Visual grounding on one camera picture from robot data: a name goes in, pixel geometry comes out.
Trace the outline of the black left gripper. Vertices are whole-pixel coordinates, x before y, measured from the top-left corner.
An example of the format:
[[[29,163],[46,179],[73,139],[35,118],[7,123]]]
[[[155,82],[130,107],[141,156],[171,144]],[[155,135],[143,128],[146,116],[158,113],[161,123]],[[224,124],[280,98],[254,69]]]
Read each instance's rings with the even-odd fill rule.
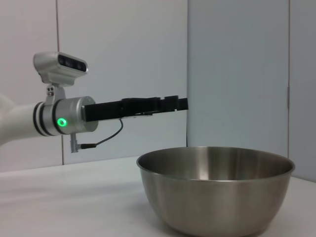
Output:
[[[188,110],[188,99],[178,98],[178,95],[166,96],[159,102],[159,97],[125,98],[119,101],[97,103],[84,106],[87,122],[121,119],[155,112],[167,113]]]

